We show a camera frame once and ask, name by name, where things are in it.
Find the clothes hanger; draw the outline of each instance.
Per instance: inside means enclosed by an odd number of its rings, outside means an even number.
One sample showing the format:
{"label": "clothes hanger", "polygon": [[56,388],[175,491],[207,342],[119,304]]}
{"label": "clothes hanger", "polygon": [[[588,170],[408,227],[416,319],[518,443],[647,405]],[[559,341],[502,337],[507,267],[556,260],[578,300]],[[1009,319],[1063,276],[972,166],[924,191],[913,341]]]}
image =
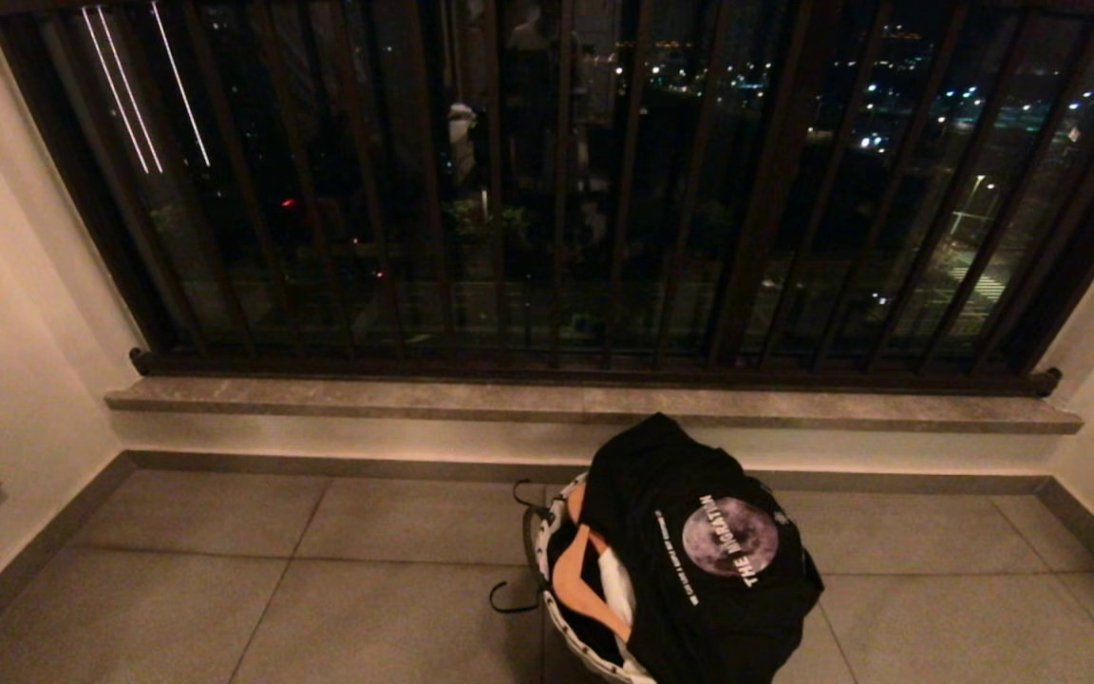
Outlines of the clothes hanger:
{"label": "clothes hanger", "polygon": [[[583,485],[577,486],[568,495],[568,512],[574,521],[579,520],[581,514],[583,497],[585,497]],[[589,524],[579,524],[577,537],[556,559],[556,570],[551,572],[550,579],[551,589],[556,590],[556,598],[566,606],[604,624],[626,645],[630,639],[630,626],[614,614],[610,606],[581,579],[581,565],[585,563],[585,548],[591,542],[594,543],[594,548],[598,548],[598,544],[602,544],[601,550],[605,549],[605,541],[601,534],[592,532]]]}

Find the stone windowsill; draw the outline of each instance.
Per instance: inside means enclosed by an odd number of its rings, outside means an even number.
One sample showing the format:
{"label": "stone windowsill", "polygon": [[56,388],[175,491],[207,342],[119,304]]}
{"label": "stone windowsill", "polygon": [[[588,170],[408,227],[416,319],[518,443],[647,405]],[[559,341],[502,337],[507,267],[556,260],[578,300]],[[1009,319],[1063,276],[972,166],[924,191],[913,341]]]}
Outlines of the stone windowsill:
{"label": "stone windowsill", "polygon": [[1083,425],[1074,414],[1025,397],[264,378],[143,378],[105,402],[118,411],[586,425],[631,424],[663,411],[711,428],[886,432],[1074,434]]}

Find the laundry basket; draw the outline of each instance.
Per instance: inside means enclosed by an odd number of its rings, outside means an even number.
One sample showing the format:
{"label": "laundry basket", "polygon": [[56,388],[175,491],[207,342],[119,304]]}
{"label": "laundry basket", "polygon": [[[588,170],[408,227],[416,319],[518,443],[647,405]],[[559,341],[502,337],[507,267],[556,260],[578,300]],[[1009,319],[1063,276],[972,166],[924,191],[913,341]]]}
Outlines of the laundry basket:
{"label": "laundry basket", "polygon": [[522,535],[526,545],[526,556],[528,556],[531,570],[534,570],[535,576],[537,576],[544,603],[547,603],[547,615],[550,615],[550,622],[555,624],[560,636],[565,637],[565,644],[568,645],[569,650],[577,653],[581,662],[585,663],[585,668],[589,668],[590,671],[595,672],[595,674],[598,674],[605,681],[617,681],[620,684],[644,684],[647,681],[652,680],[647,680],[643,675],[638,675],[637,679],[632,680],[632,676],[624,671],[624,668],[600,657],[598,653],[594,652],[594,649],[591,649],[590,646],[581,641],[580,637],[577,636],[577,631],[569,626],[568,621],[560,614],[556,596],[550,590],[550,559],[547,556],[547,544],[550,542],[552,534],[559,532],[561,522],[568,515],[568,510],[566,510],[566,507],[568,507],[568,503],[566,503],[568,501],[568,494],[575,486],[585,482],[586,475],[589,473],[581,473],[577,479],[569,486],[565,486],[565,489],[561,489],[560,494],[551,499],[550,509],[548,509],[550,510],[550,514],[539,520],[537,525],[535,525],[535,517],[539,517],[539,510],[535,510],[534,508],[526,509],[525,515],[522,518]]}

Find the balcony railing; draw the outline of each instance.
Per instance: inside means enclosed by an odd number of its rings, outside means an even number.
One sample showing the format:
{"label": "balcony railing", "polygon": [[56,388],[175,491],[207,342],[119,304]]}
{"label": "balcony railing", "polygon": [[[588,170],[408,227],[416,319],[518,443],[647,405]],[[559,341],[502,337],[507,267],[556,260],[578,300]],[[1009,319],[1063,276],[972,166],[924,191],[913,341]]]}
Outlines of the balcony railing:
{"label": "balcony railing", "polygon": [[0,45],[143,372],[1047,393],[1094,277],[1090,0],[0,0]]}

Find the white cloth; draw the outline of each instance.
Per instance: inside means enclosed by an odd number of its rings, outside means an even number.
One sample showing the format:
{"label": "white cloth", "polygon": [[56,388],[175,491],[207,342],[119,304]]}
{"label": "white cloth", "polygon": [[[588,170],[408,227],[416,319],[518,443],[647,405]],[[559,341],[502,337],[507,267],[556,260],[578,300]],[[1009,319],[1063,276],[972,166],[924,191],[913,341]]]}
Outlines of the white cloth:
{"label": "white cloth", "polygon": [[[598,556],[598,571],[602,572],[602,592],[607,596],[607,606],[619,619],[627,623],[627,626],[635,629],[632,619],[636,614],[636,593],[630,587],[627,568],[610,546]],[[615,645],[619,646],[619,654],[624,658],[624,671],[630,676],[632,684],[655,684],[655,680],[632,658],[624,640],[615,637]]]}

